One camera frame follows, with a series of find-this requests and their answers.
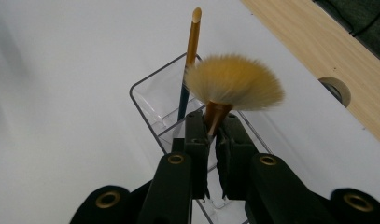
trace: brush tip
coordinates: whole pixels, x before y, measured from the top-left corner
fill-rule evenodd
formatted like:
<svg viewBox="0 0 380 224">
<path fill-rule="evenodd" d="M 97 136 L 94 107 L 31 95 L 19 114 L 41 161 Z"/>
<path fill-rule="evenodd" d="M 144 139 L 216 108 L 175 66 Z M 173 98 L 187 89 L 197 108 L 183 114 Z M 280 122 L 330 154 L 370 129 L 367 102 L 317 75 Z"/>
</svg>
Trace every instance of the brush tip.
<svg viewBox="0 0 380 224">
<path fill-rule="evenodd" d="M 192 12 L 192 22 L 193 23 L 200 22 L 201 17 L 202 17 L 202 10 L 199 7 L 195 8 Z"/>
</svg>

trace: brush ferrule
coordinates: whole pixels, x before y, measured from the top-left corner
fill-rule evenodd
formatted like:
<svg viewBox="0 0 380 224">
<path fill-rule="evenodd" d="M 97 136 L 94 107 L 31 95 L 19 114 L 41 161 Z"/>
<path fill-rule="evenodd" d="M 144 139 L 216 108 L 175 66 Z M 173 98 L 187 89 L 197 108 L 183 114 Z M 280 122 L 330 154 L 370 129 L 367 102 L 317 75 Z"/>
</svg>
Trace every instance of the brush ferrule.
<svg viewBox="0 0 380 224">
<path fill-rule="evenodd" d="M 207 135 L 215 136 L 217 129 L 225 117 L 233 109 L 233 105 L 218 104 L 209 101 L 204 113 L 204 123 L 207 128 Z"/>
</svg>

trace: round hole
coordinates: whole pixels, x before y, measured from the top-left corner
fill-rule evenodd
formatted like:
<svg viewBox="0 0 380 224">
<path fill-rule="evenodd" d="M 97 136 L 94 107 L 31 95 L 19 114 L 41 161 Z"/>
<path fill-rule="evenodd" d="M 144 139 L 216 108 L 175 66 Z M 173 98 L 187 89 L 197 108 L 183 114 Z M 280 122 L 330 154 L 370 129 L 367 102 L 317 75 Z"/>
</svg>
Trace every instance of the round hole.
<svg viewBox="0 0 380 224">
<path fill-rule="evenodd" d="M 116 190 L 106 192 L 96 199 L 96 206 L 99 208 L 109 208 L 120 201 L 120 194 Z"/>
<path fill-rule="evenodd" d="M 347 193 L 344 195 L 344 200 L 351 207 L 359 211 L 371 212 L 373 210 L 373 205 L 371 203 L 356 194 Z"/>
<path fill-rule="evenodd" d="M 344 107 L 351 101 L 349 88 L 336 77 L 322 77 L 318 80 Z"/>
<path fill-rule="evenodd" d="M 276 165 L 277 160 L 270 156 L 262 156 L 260 157 L 260 161 L 265 165 Z"/>
<path fill-rule="evenodd" d="M 167 160 L 172 164 L 180 164 L 184 161 L 184 157 L 181 155 L 172 155 L 168 157 Z"/>
</svg>

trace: light wood surface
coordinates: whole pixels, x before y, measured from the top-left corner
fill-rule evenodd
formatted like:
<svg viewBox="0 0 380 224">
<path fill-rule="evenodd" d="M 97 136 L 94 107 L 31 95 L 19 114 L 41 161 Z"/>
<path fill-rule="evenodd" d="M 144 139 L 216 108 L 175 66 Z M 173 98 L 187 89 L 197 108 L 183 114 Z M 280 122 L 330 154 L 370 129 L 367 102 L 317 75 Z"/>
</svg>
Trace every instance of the light wood surface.
<svg viewBox="0 0 380 224">
<path fill-rule="evenodd" d="M 311 0 L 242 0 L 317 78 L 351 92 L 347 108 L 380 141 L 380 61 Z"/>
</svg>

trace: screw hole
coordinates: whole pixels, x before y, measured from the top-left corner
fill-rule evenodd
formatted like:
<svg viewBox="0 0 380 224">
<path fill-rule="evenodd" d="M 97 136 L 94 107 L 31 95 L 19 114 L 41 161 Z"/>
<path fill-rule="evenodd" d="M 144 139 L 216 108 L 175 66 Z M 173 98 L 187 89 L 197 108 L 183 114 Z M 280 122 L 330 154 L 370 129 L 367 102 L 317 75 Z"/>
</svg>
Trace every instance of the screw hole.
<svg viewBox="0 0 380 224">
<path fill-rule="evenodd" d="M 260 157 L 260 162 L 262 162 L 265 165 L 276 165 L 277 164 L 277 160 L 271 156 Z"/>
<path fill-rule="evenodd" d="M 96 206 L 99 208 L 109 208 L 120 201 L 120 194 L 116 190 L 106 192 L 96 199 Z"/>
<path fill-rule="evenodd" d="M 356 194 L 347 193 L 344 195 L 344 200 L 351 207 L 359 211 L 371 212 L 373 210 L 373 205 L 371 203 Z"/>
<path fill-rule="evenodd" d="M 184 157 L 181 156 L 181 155 L 172 155 L 170 157 L 167 158 L 167 160 L 171 163 L 171 164 L 180 164 L 184 161 Z"/>
</svg>

